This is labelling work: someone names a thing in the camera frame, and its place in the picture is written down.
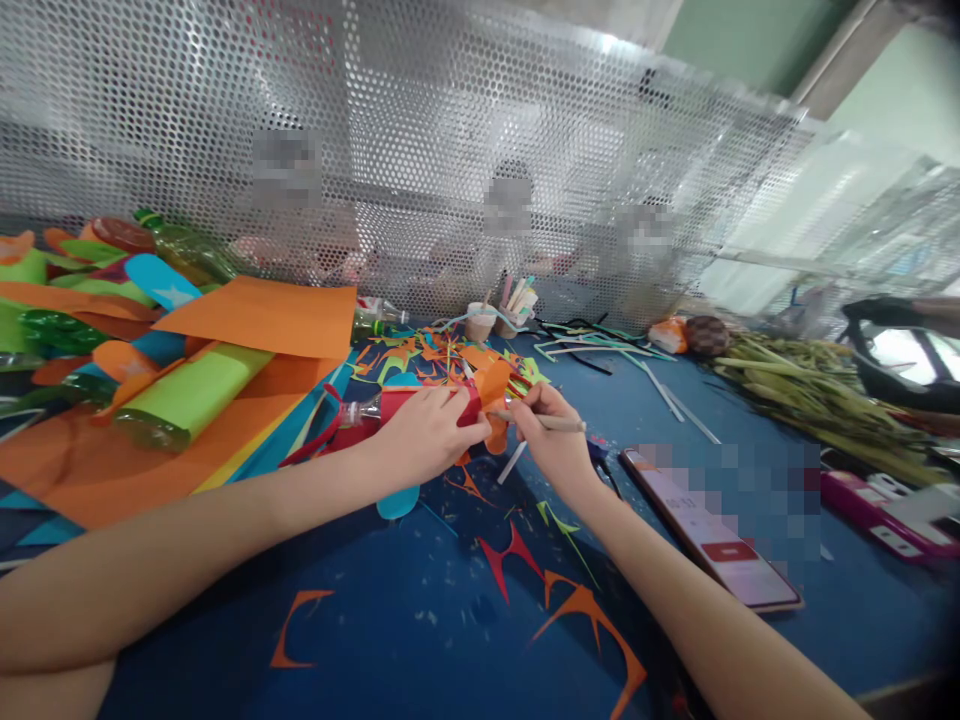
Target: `hand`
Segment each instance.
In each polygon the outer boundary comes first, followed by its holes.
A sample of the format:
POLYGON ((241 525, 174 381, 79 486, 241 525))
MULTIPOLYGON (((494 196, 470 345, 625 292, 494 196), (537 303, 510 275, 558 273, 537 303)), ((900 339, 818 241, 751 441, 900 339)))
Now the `hand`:
POLYGON ((407 400, 372 438, 369 450, 398 475, 397 490, 421 485, 453 465, 467 448, 490 436, 490 423, 480 413, 474 425, 457 427, 470 401, 461 387, 424 388, 407 400))
POLYGON ((589 483, 602 485, 590 463, 584 434, 547 430, 534 415, 579 420, 577 411, 559 390, 539 382, 522 403, 512 402, 510 411, 517 424, 517 439, 530 444, 530 452, 540 471, 565 501, 569 501, 571 493, 589 483))

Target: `smartphone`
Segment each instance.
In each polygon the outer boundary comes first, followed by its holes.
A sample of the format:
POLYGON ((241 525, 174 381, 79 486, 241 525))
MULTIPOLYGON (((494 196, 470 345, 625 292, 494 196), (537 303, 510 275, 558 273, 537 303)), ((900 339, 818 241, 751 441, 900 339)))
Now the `smartphone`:
POLYGON ((800 593, 773 565, 657 470, 636 447, 621 451, 620 462, 637 487, 653 499, 694 562, 740 602, 758 613, 803 607, 800 593))

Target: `table surface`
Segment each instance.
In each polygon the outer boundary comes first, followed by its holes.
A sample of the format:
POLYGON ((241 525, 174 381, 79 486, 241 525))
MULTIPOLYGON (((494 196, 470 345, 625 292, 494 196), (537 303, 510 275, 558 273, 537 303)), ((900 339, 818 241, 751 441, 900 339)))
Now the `table surface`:
MULTIPOLYGON (((512 344, 528 355, 531 342, 512 344)), ((498 338, 492 344, 503 347, 498 338)), ((750 412, 692 362, 651 365, 723 446, 678 422, 639 369, 604 355, 611 376, 569 357, 550 364, 534 356, 588 434, 610 446, 609 467, 638 514, 675 540, 616 460, 642 443, 656 446, 658 466, 691 468, 690 488, 704 492, 712 511, 738 520, 741 536, 755 538, 768 559, 787 562, 806 607, 765 618, 844 690, 856 696, 939 669, 953 568, 907 566, 821 513, 817 493, 803 491, 816 446, 750 412), (821 542, 832 562, 820 560, 821 542)), ((347 397, 376 389, 351 381, 347 397)), ((446 525, 423 505, 394 522, 367 508, 237 568, 121 655, 102 717, 608 717, 626 678, 620 648, 601 629, 598 652, 583 615, 565 616, 531 642, 570 590, 557 586, 547 609, 543 581, 510 556, 505 601, 478 538, 505 550, 511 523, 541 569, 594 591, 649 673, 623 717, 669 715, 671 653, 596 539, 586 528, 572 536, 594 585, 568 538, 537 511, 547 500, 560 521, 579 525, 529 455, 502 487, 494 482, 516 446, 510 435, 502 456, 473 450, 467 470, 483 500, 455 487, 460 468, 423 486, 423 504, 446 525), (317 590, 332 594, 290 615, 286 633, 287 656, 306 667, 271 668, 295 596, 317 590)), ((0 523, 12 517, 5 511, 0 523)))

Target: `red bottle cap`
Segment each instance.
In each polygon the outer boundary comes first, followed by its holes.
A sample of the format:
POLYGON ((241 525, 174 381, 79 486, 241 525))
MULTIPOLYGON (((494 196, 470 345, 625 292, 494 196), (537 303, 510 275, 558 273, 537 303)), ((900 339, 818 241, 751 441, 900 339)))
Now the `red bottle cap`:
POLYGON ((94 218, 90 221, 90 229, 98 240, 131 255, 153 253, 157 250, 153 235, 149 231, 117 218, 94 218))

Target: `perforated metal screen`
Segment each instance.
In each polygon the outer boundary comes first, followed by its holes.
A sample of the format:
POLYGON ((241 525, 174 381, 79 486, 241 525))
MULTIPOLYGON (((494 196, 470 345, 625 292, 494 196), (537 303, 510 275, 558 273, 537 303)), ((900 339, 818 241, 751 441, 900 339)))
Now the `perforated metal screen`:
POLYGON ((2 7, 5 225, 146 205, 244 272, 421 316, 506 271, 542 316, 640 328, 812 137, 784 101, 503 5, 2 7))

